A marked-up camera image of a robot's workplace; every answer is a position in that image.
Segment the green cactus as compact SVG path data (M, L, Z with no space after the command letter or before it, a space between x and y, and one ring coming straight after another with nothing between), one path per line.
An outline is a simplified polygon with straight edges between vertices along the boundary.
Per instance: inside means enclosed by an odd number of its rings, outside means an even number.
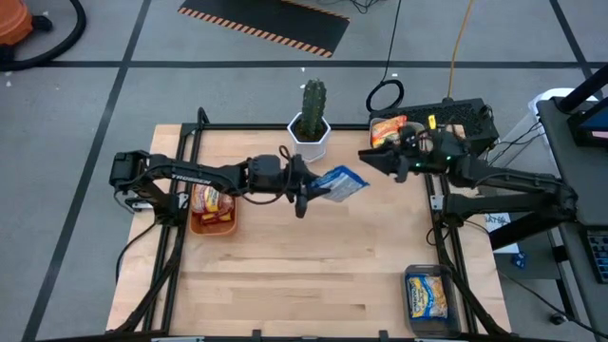
M319 141L326 131L323 122L327 101L327 89L319 79L311 79L305 85L302 110L297 124L299 139L304 142Z

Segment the orange plastic bin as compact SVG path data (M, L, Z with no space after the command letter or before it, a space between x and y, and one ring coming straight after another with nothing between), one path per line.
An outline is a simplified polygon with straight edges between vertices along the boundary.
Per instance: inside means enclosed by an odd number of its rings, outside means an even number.
M231 210L234 212L234 219L230 222L219 224L202 225L200 224L200 214L195 214L191 208L190 199L190 229L193 233L202 236L227 236L233 234L237 229L237 202L234 197L235 207Z

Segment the blue Maruchan noodle pack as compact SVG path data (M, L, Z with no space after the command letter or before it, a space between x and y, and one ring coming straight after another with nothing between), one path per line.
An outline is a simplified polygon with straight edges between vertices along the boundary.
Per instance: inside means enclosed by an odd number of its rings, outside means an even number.
M410 318L447 319L447 295L438 275L408 275L406 285Z
M312 182L312 189L327 189L322 198L333 202L342 202L367 186L369 184L346 165L336 166Z

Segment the white paper sheet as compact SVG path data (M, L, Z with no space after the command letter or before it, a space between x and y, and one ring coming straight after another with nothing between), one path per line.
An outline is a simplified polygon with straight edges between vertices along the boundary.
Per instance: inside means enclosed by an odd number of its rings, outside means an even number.
M488 233L498 230L498 229L502 228L504 225L511 222L510 216L507 213L485 214L484 221L485 221L485 229ZM520 251L519 245L517 243L513 243L513 244L507 245L503 248L494 250L493 253L494 254L504 254L504 255L506 255L506 254L515 255L519 251Z

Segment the white plastic container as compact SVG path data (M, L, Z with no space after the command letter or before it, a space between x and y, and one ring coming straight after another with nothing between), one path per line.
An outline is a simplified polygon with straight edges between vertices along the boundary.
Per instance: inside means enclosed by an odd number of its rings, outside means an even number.
M569 95L573 91L572 87L558 87L551 88L543 93L537 95L528 103L528 113L532 117L539 118L539 110L537 108L537 103L540 101L548 101L554 97L564 98Z

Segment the grey translucent plastic bin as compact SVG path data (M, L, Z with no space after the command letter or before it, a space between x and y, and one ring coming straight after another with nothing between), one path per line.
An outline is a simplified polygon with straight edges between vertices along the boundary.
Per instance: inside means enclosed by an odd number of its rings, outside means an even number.
M448 303L447 319L414 320L409 317L409 296L407 292L406 277L410 275L439 276L442 279ZM415 336L426 338L452 338L461 334L462 329L458 303L451 278L451 271L447 266L434 264L409 265L401 275L401 286L405 318Z

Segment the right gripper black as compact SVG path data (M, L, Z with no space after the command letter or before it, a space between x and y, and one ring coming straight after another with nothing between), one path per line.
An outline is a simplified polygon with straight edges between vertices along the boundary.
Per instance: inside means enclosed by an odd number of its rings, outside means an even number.
M447 128L405 126L400 129L400 152L407 163L401 163L399 154L390 148L360 150L358 157L385 175L396 174L394 180L403 183L409 171L448 171L470 156L470 144Z

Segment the white plastic bin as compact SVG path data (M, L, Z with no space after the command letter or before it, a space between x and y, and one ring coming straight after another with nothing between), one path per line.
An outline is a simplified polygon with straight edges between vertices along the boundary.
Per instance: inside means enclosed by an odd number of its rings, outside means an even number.
M406 115L390 119L373 118L370 121L370 146L378 148L385 143L399 144L400 132L405 127L412 128L416 133L425 129L421 123L410 122Z

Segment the black keyboard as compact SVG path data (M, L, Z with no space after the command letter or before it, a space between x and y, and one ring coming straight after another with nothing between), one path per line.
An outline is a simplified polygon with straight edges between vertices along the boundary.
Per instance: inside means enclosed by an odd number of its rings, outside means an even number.
M584 241L598 283L608 284L608 231L589 230Z

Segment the orange Maruchan noodle pack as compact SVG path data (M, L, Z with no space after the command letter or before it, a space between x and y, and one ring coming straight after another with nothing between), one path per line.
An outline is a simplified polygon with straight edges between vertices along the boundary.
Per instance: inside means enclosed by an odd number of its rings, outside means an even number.
M407 123L408 117L405 115L397 116L381 122L373 123L370 128L371 146L380 147L387 141L394 141L399 138L399 130Z

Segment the black desk monitor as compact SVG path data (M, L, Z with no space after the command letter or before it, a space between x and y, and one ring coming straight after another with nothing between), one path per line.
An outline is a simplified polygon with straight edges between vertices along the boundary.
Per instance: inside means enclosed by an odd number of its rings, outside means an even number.
M608 98L567 120L577 146L608 149Z

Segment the grey desk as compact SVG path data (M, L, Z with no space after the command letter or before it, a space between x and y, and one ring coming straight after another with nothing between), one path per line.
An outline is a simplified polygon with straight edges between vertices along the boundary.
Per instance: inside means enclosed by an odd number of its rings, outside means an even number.
M576 191L578 221L585 226L608 226L608 149L575 144L568 115L554 100L536 103L546 137L562 178Z

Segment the white hexagonal plant pot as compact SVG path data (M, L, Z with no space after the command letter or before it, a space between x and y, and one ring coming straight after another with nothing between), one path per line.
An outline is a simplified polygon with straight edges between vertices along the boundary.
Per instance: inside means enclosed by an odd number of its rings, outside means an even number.
M324 131L323 131L321 138L315 142L301 141L296 136L296 130L295 130L295 125L299 121L301 116L302 116L302 113L298 112L292 118L292 120L287 125L287 131L292 138L293 145L294 145L294 152L296 154L299 154L302 157L304 162L316 162L316 161L322 159L327 153L327 144L328 144L328 140L331 135L331 132L332 132L332 128L328 124L328 122L324 118L322 118L321 121L322 121L322 124L324 127Z

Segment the orange shop vacuum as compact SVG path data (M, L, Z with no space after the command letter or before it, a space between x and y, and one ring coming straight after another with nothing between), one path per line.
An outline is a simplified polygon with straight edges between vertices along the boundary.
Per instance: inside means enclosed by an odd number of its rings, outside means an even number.
M0 45L14 46L32 31L32 15L23 0L0 0Z

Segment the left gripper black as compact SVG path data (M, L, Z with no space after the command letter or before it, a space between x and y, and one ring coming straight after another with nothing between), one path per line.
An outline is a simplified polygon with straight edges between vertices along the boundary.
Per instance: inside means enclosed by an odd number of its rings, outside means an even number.
M251 193L264 194L296 194L306 182L309 170L300 155L290 157L286 166L281 167L281 161L276 155L260 155L247 162L247 186ZM319 180L306 184L306 193L295 197L295 215L303 219L307 212L308 200L323 197L331 192L323 187Z

